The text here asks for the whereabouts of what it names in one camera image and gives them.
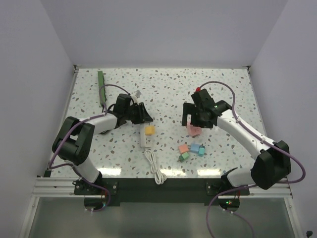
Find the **blue plug cube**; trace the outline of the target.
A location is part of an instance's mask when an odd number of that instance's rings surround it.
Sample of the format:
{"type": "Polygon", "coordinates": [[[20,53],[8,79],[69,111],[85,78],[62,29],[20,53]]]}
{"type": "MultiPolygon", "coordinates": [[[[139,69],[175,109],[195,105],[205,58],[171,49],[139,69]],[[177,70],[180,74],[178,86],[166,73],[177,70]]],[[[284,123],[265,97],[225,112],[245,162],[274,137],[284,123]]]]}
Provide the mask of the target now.
{"type": "Polygon", "coordinates": [[[193,153],[197,153],[198,154],[200,146],[201,146],[200,144],[191,143],[190,151],[193,152],[193,153]]]}

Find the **teal plug cube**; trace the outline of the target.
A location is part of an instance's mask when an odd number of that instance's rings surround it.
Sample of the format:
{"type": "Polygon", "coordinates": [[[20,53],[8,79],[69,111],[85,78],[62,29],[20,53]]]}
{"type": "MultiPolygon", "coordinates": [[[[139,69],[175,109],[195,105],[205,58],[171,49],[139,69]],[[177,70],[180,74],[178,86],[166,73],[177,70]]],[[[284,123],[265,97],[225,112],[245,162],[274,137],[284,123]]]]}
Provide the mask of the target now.
{"type": "Polygon", "coordinates": [[[199,146],[199,150],[198,150],[198,156],[200,156],[200,157],[202,157],[202,156],[204,156],[204,154],[205,154],[205,146],[203,146],[203,145],[200,145],[199,146]]]}

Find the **salmon plug cube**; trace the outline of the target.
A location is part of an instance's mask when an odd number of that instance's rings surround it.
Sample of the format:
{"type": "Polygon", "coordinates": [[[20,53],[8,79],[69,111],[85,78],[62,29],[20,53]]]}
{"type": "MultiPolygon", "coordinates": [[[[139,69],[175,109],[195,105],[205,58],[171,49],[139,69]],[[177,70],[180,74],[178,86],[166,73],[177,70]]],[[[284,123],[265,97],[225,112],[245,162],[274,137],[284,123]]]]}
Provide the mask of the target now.
{"type": "Polygon", "coordinates": [[[180,152],[181,154],[184,154],[184,153],[190,151],[190,149],[189,149],[189,147],[188,147],[187,144],[181,144],[181,145],[179,145],[179,146],[178,146],[178,150],[179,150],[179,152],[180,152]]]}

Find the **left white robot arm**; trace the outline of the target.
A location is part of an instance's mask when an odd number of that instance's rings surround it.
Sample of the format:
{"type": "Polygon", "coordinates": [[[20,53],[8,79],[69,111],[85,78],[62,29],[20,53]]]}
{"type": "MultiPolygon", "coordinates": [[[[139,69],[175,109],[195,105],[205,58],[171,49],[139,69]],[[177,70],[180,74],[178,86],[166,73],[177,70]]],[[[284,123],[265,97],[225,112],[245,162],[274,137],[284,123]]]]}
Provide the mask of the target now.
{"type": "Polygon", "coordinates": [[[52,145],[52,159],[58,156],[67,161],[67,165],[85,181],[85,189],[88,192],[100,193],[103,177],[89,159],[93,137],[117,129],[127,121],[132,124],[153,122],[144,103],[134,101],[128,94],[119,94],[110,110],[105,110],[100,115],[86,119],[67,117],[52,145]]]}

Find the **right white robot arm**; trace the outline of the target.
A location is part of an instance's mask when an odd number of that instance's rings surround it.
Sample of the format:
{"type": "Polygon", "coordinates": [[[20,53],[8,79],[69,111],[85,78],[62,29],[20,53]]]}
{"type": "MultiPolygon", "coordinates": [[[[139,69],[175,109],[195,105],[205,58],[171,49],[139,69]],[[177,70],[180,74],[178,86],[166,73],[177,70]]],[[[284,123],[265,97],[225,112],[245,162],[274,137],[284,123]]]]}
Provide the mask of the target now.
{"type": "Polygon", "coordinates": [[[258,132],[236,114],[233,105],[224,100],[215,102],[205,89],[196,91],[191,97],[192,103],[183,104],[183,126],[217,126],[239,142],[255,160],[251,168],[233,168],[225,172],[219,191],[231,195],[245,185],[267,190],[290,174],[289,146],[284,141],[275,142],[258,132]]]}

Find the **green power strip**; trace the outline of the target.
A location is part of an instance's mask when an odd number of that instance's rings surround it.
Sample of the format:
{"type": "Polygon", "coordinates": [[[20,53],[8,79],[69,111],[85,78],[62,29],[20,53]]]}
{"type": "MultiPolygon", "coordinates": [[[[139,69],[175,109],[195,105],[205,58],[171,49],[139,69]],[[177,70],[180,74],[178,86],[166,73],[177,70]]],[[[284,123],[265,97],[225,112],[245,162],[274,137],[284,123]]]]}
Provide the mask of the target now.
{"type": "Polygon", "coordinates": [[[100,105],[104,109],[106,104],[105,78],[104,73],[101,70],[98,71],[98,87],[100,105]]]}

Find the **yellow plug cube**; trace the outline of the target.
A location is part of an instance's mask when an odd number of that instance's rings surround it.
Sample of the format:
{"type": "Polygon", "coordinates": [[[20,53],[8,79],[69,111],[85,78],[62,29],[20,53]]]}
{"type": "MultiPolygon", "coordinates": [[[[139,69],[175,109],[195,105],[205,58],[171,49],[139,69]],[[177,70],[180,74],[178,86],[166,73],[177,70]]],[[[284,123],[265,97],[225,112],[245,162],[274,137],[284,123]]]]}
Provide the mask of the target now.
{"type": "Polygon", "coordinates": [[[144,134],[146,136],[151,136],[155,134],[155,126],[154,125],[147,125],[144,127],[144,134]]]}

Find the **green plug cube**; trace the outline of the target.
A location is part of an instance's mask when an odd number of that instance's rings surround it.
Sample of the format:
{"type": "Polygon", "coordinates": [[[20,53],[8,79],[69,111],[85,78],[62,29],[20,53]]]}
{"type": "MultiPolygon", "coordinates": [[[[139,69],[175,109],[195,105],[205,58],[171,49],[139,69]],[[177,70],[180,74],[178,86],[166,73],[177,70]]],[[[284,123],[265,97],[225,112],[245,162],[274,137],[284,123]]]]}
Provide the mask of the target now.
{"type": "Polygon", "coordinates": [[[181,154],[179,157],[178,157],[178,162],[184,162],[186,161],[188,158],[189,158],[190,154],[188,152],[185,152],[183,154],[181,154]]]}

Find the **pink cube charger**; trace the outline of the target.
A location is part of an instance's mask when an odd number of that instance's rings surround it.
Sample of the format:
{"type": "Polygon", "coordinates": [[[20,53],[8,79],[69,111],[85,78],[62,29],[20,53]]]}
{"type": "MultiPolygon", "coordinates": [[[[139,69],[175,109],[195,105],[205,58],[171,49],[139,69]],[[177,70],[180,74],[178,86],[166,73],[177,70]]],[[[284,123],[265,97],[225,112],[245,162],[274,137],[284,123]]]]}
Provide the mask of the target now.
{"type": "Polygon", "coordinates": [[[187,122],[186,129],[187,129],[188,134],[192,137],[195,137],[195,136],[202,134],[202,129],[200,127],[193,126],[189,122],[187,122]]]}

